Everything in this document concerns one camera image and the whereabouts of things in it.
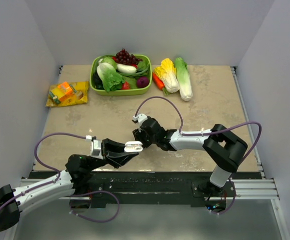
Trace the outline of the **white earbud charging case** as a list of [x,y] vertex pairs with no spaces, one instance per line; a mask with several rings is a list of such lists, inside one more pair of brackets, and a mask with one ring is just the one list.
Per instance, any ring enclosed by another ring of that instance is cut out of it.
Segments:
[[124,151],[126,153],[141,152],[143,150],[143,143],[140,141],[128,141],[125,143]]

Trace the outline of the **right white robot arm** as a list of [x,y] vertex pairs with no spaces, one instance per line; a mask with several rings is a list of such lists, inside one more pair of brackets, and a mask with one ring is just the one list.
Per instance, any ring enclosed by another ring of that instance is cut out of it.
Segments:
[[225,183],[232,173],[238,170],[247,143],[221,124],[201,131],[185,131],[164,129],[157,120],[139,114],[133,117],[138,128],[133,131],[136,141],[144,148],[156,145],[163,151],[198,150],[205,151],[216,163],[207,190],[212,196],[219,196],[225,191]]

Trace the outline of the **green plastic basket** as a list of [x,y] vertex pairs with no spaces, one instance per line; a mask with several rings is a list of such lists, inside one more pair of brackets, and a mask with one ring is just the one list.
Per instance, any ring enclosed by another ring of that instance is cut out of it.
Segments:
[[103,57],[107,57],[107,55],[103,55],[103,56],[96,57],[92,63],[92,67],[90,69],[90,74],[89,74],[89,86],[90,86],[90,88],[100,96],[115,96],[115,97],[117,97],[117,96],[136,96],[136,95],[145,94],[148,91],[148,89],[150,88],[151,83],[152,83],[151,61],[146,55],[143,55],[143,54],[135,54],[135,56],[137,58],[143,59],[143,61],[147,64],[147,70],[143,74],[143,77],[147,77],[147,79],[149,80],[149,83],[146,87],[137,88],[137,89],[123,89],[123,90],[116,90],[116,91],[110,91],[110,92],[106,92],[105,90],[102,90],[102,89],[97,89],[95,84],[94,84],[93,74],[96,72],[96,68],[98,66],[98,61]]

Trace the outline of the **orange carrot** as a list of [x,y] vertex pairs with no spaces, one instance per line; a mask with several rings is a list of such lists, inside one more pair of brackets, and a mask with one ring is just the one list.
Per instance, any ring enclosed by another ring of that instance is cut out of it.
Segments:
[[169,94],[167,89],[165,88],[164,83],[158,78],[158,76],[153,72],[152,73],[152,80],[154,81],[156,87],[163,92],[165,96]]

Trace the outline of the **green napa cabbage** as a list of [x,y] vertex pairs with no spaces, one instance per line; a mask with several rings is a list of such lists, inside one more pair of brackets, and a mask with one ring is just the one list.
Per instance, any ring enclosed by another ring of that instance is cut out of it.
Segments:
[[174,60],[174,66],[176,69],[176,78],[179,84],[179,92],[181,99],[188,102],[193,96],[190,75],[187,69],[187,64],[181,57],[177,57]]

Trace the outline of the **red strawberry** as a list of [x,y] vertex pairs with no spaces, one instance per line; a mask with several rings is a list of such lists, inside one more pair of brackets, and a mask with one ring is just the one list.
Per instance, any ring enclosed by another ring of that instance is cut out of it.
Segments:
[[130,84],[125,81],[122,85],[121,90],[129,90],[129,89],[130,89]]

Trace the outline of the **yellow napa cabbage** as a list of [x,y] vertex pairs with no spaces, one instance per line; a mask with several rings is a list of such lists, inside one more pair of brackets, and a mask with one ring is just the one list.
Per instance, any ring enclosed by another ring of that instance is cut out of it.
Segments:
[[163,82],[165,89],[169,93],[172,94],[179,90],[176,69],[169,58],[163,59],[160,65],[154,68],[154,74]]

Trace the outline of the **yellow snack bag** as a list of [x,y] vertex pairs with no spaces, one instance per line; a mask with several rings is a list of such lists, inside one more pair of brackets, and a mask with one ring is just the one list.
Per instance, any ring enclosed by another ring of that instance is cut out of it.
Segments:
[[[54,103],[48,94],[47,101],[45,104],[46,107],[50,107],[50,108],[67,107],[67,106],[85,104],[88,102],[88,96],[87,96],[88,95],[88,82],[82,81],[82,82],[68,82],[68,83],[73,85],[77,93],[75,93],[73,96],[69,97],[67,100],[65,100],[64,102],[60,104]],[[49,91],[57,87],[57,85],[59,84],[61,83],[51,85],[49,88]]]

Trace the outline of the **green leafy vegetable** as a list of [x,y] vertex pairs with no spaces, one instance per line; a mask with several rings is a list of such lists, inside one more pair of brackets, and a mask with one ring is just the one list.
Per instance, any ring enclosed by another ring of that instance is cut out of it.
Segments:
[[136,85],[136,81],[142,76],[147,77],[149,65],[146,62],[142,61],[138,65],[131,65],[131,66],[134,66],[137,68],[137,73],[125,74],[125,73],[120,73],[119,71],[118,72],[123,76],[124,80],[130,84],[130,90],[139,89]]

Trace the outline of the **green lettuce head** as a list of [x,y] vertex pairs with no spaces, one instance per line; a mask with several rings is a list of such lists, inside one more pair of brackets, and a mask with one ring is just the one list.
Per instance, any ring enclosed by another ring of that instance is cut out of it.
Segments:
[[96,71],[106,92],[120,90],[125,83],[123,76],[109,63],[100,63]]

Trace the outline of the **white radish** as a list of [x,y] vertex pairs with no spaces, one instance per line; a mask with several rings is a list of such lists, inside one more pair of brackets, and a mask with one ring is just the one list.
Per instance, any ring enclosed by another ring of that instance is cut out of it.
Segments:
[[132,65],[121,64],[121,63],[117,64],[117,70],[123,74],[135,74],[135,73],[137,73],[136,67],[134,67]]

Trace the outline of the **orange juice carton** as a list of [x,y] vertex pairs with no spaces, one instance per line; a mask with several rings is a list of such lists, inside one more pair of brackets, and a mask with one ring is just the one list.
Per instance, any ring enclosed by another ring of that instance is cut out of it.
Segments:
[[49,97],[58,105],[73,96],[75,93],[77,93],[77,91],[72,84],[63,82],[49,91]]

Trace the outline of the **red grape bunch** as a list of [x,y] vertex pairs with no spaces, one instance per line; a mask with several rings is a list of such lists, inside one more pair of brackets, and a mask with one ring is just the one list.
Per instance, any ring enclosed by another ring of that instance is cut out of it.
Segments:
[[122,48],[115,56],[111,57],[116,63],[124,65],[138,65],[143,59],[130,54],[126,49]]

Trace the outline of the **round green cabbage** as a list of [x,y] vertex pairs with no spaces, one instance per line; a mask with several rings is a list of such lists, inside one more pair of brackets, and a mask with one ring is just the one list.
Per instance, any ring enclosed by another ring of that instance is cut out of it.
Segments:
[[115,70],[117,70],[117,63],[115,62],[115,60],[111,56],[104,56],[104,57],[102,57],[98,61],[98,64],[101,64],[101,63],[110,64],[112,67],[114,67]]

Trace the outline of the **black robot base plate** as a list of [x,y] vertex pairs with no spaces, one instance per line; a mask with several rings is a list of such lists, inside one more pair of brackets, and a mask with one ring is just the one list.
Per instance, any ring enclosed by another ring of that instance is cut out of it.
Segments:
[[208,184],[210,172],[145,172],[145,171],[93,171],[75,184],[75,193],[95,193],[92,208],[103,208],[107,204],[136,205],[190,205],[191,207],[224,205],[234,197],[235,188],[226,182],[223,189]]

